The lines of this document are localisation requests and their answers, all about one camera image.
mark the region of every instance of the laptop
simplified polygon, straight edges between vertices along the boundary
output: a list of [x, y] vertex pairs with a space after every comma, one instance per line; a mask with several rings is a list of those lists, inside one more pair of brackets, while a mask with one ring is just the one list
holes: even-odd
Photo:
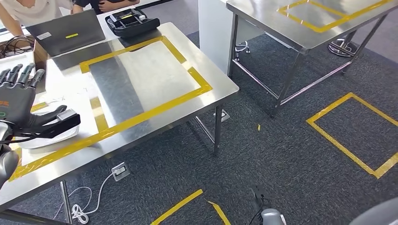
[[67, 15], [26, 28], [51, 56], [105, 39], [93, 9]]

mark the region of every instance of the white cable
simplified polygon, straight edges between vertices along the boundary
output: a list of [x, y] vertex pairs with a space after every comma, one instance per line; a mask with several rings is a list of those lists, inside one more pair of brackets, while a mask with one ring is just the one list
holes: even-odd
[[[87, 224], [87, 223], [88, 223], [88, 220], [89, 220], [89, 219], [88, 219], [88, 214], [91, 214], [91, 213], [96, 212], [96, 211], [98, 210], [98, 208], [100, 207], [100, 199], [101, 199], [102, 188], [104, 187], [105, 182], [106, 182], [112, 175], [113, 175], [113, 173], [111, 173], [111, 174], [104, 180], [104, 182], [102, 182], [101, 188], [99, 189], [99, 193], [98, 193], [97, 207], [96, 207], [93, 211], [90, 211], [90, 212], [83, 212], [83, 210], [85, 210], [85, 209], [87, 208], [87, 206], [90, 204], [91, 196], [92, 196], [92, 190], [91, 190], [91, 188], [89, 188], [89, 187], [79, 187], [79, 188], [76, 188], [74, 191], [72, 191], [72, 193], [70, 193], [70, 194], [68, 195], [68, 197], [71, 196], [75, 191], [77, 191], [77, 190], [79, 190], [79, 189], [81, 189], [81, 188], [87, 188], [87, 189], [90, 190], [90, 198], [89, 198], [89, 200], [88, 200], [88, 203], [86, 204], [86, 206], [85, 206], [83, 209], [82, 209], [78, 204], [74, 204], [74, 205], [73, 205], [73, 207], [72, 207], [72, 213], [71, 213], [73, 219], [76, 219], [76, 218], [77, 218], [81, 224]], [[60, 210], [61, 210], [61, 208], [62, 208], [62, 205], [63, 205], [63, 203], [61, 204], [60, 208], [58, 209], [58, 211], [57, 211], [57, 213], [55, 214], [55, 216], [54, 216], [53, 219], [55, 219], [55, 218], [57, 217], [58, 213], [60, 212]]]

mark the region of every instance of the dark gray carpet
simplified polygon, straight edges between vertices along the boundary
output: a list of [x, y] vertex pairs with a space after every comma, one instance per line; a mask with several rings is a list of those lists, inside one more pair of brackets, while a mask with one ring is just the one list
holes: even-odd
[[[188, 37], [198, 43], [198, 33]], [[274, 89], [280, 88], [295, 52], [267, 36], [255, 38], [249, 45], [252, 53], [241, 54], [242, 64]], [[290, 92], [343, 60], [326, 49], [312, 52]], [[100, 209], [90, 215], [90, 224], [150, 224], [201, 188], [202, 195], [164, 224], [222, 224], [206, 203], [209, 200], [220, 205], [232, 224], [244, 225], [255, 213], [250, 191], [253, 184], [264, 186], [273, 206], [290, 225], [348, 224], [372, 206], [397, 196], [398, 166], [376, 179], [309, 126], [306, 119], [348, 92], [398, 119], [397, 71], [396, 64], [365, 50], [345, 76], [336, 75], [318, 84], [271, 119], [267, 113], [274, 99], [236, 70], [233, 80], [241, 91], [225, 105], [231, 119], [222, 124], [219, 157], [210, 154], [212, 145], [200, 128], [186, 123], [69, 179], [69, 189], [89, 186], [96, 198], [110, 168], [124, 161], [132, 174], [105, 185]], [[213, 130], [212, 112], [201, 118]], [[397, 127], [355, 101], [340, 105], [317, 124], [374, 169], [397, 152]], [[71, 197], [71, 203], [85, 205], [87, 198], [88, 193], [81, 191]], [[60, 202], [59, 187], [54, 186], [14, 209], [50, 218]]]

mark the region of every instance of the human arm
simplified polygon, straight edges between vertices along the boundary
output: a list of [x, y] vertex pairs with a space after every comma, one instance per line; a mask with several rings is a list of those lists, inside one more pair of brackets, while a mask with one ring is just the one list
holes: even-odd
[[58, 6], [70, 10], [73, 14], [73, 0], [57, 0]]
[[73, 14], [83, 12], [84, 10], [83, 8], [86, 7], [88, 4], [89, 4], [88, 0], [74, 0], [72, 8]]
[[21, 24], [15, 20], [0, 3], [0, 20], [8, 31], [14, 36], [23, 35]]
[[127, 6], [133, 6], [139, 3], [140, 0], [123, 0], [120, 2], [112, 3], [108, 0], [101, 0], [99, 1], [99, 9], [105, 13], [110, 12], [119, 8], [124, 8]]

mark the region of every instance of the yellow tape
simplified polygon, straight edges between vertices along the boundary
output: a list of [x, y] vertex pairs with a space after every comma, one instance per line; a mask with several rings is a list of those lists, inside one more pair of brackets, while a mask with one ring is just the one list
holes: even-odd
[[73, 37], [76, 37], [76, 36], [79, 36], [79, 34], [72, 34], [72, 35], [66, 36], [65, 38], [69, 39], [69, 38], [73, 38]]
[[122, 17], [121, 19], [126, 19], [126, 18], [129, 18], [129, 17], [132, 17], [133, 15], [126, 15], [126, 16], [124, 16], [124, 17]]
[[384, 114], [380, 110], [373, 107], [371, 104], [367, 103], [365, 100], [361, 99], [360, 97], [356, 96], [354, 93], [350, 92], [337, 100], [336, 102], [332, 103], [328, 107], [322, 109], [320, 112], [312, 116], [311, 118], [307, 119], [307, 123], [309, 123], [316, 131], [318, 131], [322, 136], [324, 136], [327, 140], [329, 140], [332, 144], [338, 147], [344, 154], [346, 154], [352, 161], [357, 163], [362, 169], [368, 172], [371, 175], [374, 175], [377, 179], [383, 176], [389, 169], [391, 169], [397, 162], [398, 162], [398, 152], [395, 153], [390, 159], [388, 159], [383, 165], [381, 165], [375, 171], [372, 170], [368, 165], [366, 165], [362, 160], [352, 154], [348, 149], [346, 149], [342, 144], [340, 144], [336, 139], [326, 133], [322, 128], [315, 124], [315, 121], [320, 117], [324, 116], [343, 102], [347, 101], [350, 98], [354, 98], [357, 101], [361, 102], [363, 105], [371, 109], [373, 112], [379, 114], [395, 126], [398, 126], [398, 122], [395, 121], [393, 118], [389, 117], [388, 115]]
[[225, 216], [224, 212], [221, 210], [219, 205], [217, 205], [216, 203], [211, 202], [211, 201], [207, 201], [207, 202], [210, 203], [214, 207], [214, 209], [217, 211], [218, 215], [221, 217], [221, 219], [225, 225], [231, 225], [231, 223], [229, 222], [229, 220], [227, 219], [227, 217]]
[[157, 218], [155, 221], [151, 223], [151, 225], [158, 225], [160, 224], [163, 220], [165, 220], [167, 217], [169, 217], [171, 214], [175, 213], [177, 210], [179, 210], [181, 207], [186, 205], [188, 202], [192, 201], [194, 198], [198, 197], [203, 193], [202, 189], [197, 190], [195, 193], [191, 194], [184, 200], [180, 201], [177, 205], [173, 206], [171, 209], [169, 209], [167, 212], [165, 212], [163, 215], [161, 215], [159, 218]]
[[[135, 49], [139, 49], [142, 48], [146, 45], [149, 45], [151, 43], [154, 43], [156, 41], [162, 41], [163, 43], [165, 43], [166, 47], [170, 50], [170, 52], [178, 59], [179, 62], [184, 63], [186, 61], [186, 59], [182, 56], [182, 54], [167, 40], [166, 37], [157, 37], [148, 41], [145, 41], [143, 43], [137, 44], [137, 45], [133, 45], [130, 46], [128, 48], [83, 62], [80, 64], [80, 68], [82, 70], [82, 73], [89, 72], [89, 66], [92, 63], [96, 63], [96, 62], [100, 62], [102, 60], [106, 60], [109, 59], [111, 57], [114, 57], [116, 55], [125, 53], [125, 52], [129, 52], [129, 51], [133, 51]], [[181, 103], [184, 103], [188, 100], [191, 100], [195, 97], [198, 97], [208, 91], [211, 91], [213, 88], [210, 86], [210, 84], [196, 71], [195, 68], [191, 67], [188, 69], [188, 73], [192, 76], [192, 78], [200, 85], [200, 88], [190, 91], [180, 97], [177, 97], [169, 102], [163, 103], [158, 107], [155, 107], [149, 111], [143, 112], [133, 118], [130, 118], [128, 120], [125, 120], [113, 127], [110, 128], [106, 128], [103, 129], [104, 127], [101, 126], [101, 124], [97, 124], [98, 128], [99, 128], [99, 132], [98, 134], [92, 135], [90, 137], [81, 139], [69, 146], [66, 146], [64, 148], [61, 148], [39, 160], [36, 160], [34, 162], [31, 162], [25, 166], [19, 166], [17, 167], [16, 171], [14, 172], [14, 174], [12, 175], [12, 177], [10, 178], [10, 181], [19, 178], [21, 176], [24, 176], [32, 171], [35, 171], [47, 164], [50, 164], [56, 160], [59, 160], [69, 154], [72, 154], [78, 150], [81, 150], [83, 148], [89, 147], [97, 142], [100, 142], [106, 138], [109, 138], [117, 133], [120, 133], [128, 128], [131, 128], [143, 121], [149, 120], [150, 118], [157, 116]], [[94, 106], [96, 106], [96, 104], [99, 103], [98, 101], [95, 101], [94, 103], [91, 102], [92, 106], [94, 104]]]
[[[392, 0], [379, 1], [379, 2], [377, 2], [377, 3], [375, 3], [375, 4], [371, 5], [371, 6], [365, 7], [365, 8], [363, 8], [363, 9], [361, 9], [361, 10], [355, 12], [355, 13], [352, 13], [350, 15], [346, 15], [346, 14], [344, 14], [342, 12], [339, 12], [339, 11], [336, 11], [336, 10], [334, 10], [332, 8], [324, 6], [321, 3], [318, 3], [318, 2], [315, 2], [315, 1], [310, 1], [310, 0], [297, 1], [297, 2], [294, 2], [292, 4], [289, 4], [287, 6], [284, 6], [284, 7], [280, 8], [280, 9], [278, 9], [277, 11], [280, 14], [282, 14], [282, 15], [284, 15], [284, 16], [286, 16], [286, 17], [288, 17], [288, 18], [290, 18], [290, 19], [292, 19], [292, 20], [294, 20], [294, 21], [296, 21], [296, 22], [298, 22], [298, 23], [300, 23], [300, 24], [312, 29], [315, 32], [323, 33], [325, 31], [328, 31], [328, 30], [330, 30], [330, 29], [332, 29], [332, 28], [334, 28], [336, 26], [339, 26], [339, 25], [341, 25], [341, 24], [343, 24], [343, 23], [345, 23], [347, 21], [350, 21], [350, 20], [352, 20], [352, 19], [354, 19], [354, 18], [356, 18], [356, 17], [358, 17], [358, 16], [360, 16], [362, 14], [365, 14], [365, 13], [367, 13], [367, 12], [377, 8], [377, 7], [380, 7], [380, 6], [386, 4], [386, 3], [390, 2], [390, 1], [392, 1]], [[331, 12], [333, 14], [339, 15], [342, 18], [338, 19], [338, 20], [336, 20], [334, 22], [331, 22], [331, 23], [329, 23], [329, 24], [327, 24], [327, 25], [325, 25], [323, 27], [317, 27], [317, 26], [315, 26], [315, 25], [313, 25], [313, 24], [311, 24], [311, 23], [309, 23], [307, 21], [301, 20], [301, 19], [293, 16], [291, 13], [286, 12], [288, 9], [290, 9], [292, 7], [295, 7], [295, 6], [298, 6], [298, 5], [301, 5], [301, 4], [307, 4], [307, 3], [315, 5], [315, 6], [318, 6], [318, 7], [322, 8], [322, 9], [328, 11], [328, 12]]]
[[92, 112], [94, 113], [94, 119], [95, 123], [97, 124], [98, 132], [108, 129], [107, 119], [102, 111], [100, 99], [98, 97], [90, 99], [90, 104]]
[[347, 16], [347, 15], [344, 14], [344, 13], [341, 13], [341, 12], [339, 12], [339, 11], [336, 11], [336, 10], [332, 9], [332, 8], [329, 8], [329, 7], [324, 6], [324, 5], [322, 5], [321, 3], [318, 3], [318, 2], [315, 2], [315, 1], [309, 1], [308, 3], [310, 3], [310, 4], [314, 5], [314, 6], [318, 6], [319, 8], [321, 8], [321, 9], [323, 9], [323, 10], [325, 10], [325, 11], [331, 12], [331, 13], [336, 14], [336, 15], [339, 15], [339, 16], [341, 16], [341, 17]]
[[36, 112], [37, 110], [46, 108], [48, 105], [45, 102], [39, 103], [37, 105], [32, 106], [31, 113]]

